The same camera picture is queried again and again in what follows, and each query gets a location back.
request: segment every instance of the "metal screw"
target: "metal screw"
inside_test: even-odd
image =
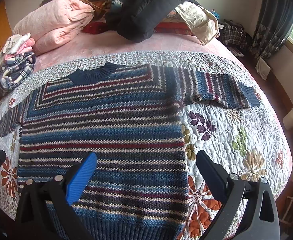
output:
[[[32,183],[33,183],[33,179],[28,179],[28,180],[25,182],[26,185],[31,185]]]
[[[63,179],[62,175],[57,175],[57,176],[54,177],[55,181],[61,181],[62,179]]]
[[[233,180],[238,180],[239,179],[239,176],[236,175],[235,173],[231,173],[230,174],[230,178],[233,179]]]
[[[268,180],[266,178],[262,177],[261,178],[261,182],[264,183],[264,184],[267,184],[268,183]]]

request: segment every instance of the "plaid shirt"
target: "plaid shirt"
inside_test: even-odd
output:
[[[224,45],[229,43],[239,45],[241,49],[247,46],[246,32],[240,27],[231,26],[229,23],[224,24],[222,42]]]
[[[33,71],[34,52],[26,52],[5,60],[0,70],[0,96],[18,87]]]

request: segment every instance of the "white towel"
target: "white towel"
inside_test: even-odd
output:
[[[257,70],[257,73],[262,77],[263,80],[267,80],[267,76],[271,69],[262,58],[259,58],[258,63],[255,66],[255,69]]]

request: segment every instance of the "striped sweater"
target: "striped sweater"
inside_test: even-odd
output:
[[[22,125],[20,192],[28,178],[48,181],[96,153],[96,171],[72,206],[97,240],[175,239],[188,211],[179,109],[206,99],[259,105],[230,75],[106,63],[33,91],[2,118],[0,136]]]

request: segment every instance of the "folded pink comforter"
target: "folded pink comforter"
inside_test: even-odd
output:
[[[42,36],[33,46],[33,52],[38,56],[50,50],[56,49],[73,40],[93,18],[89,14],[85,18],[76,21],[66,27],[51,30]]]
[[[31,33],[31,37],[37,42],[51,30],[72,25],[92,13],[92,7],[79,0],[53,0],[19,21],[13,34]]]

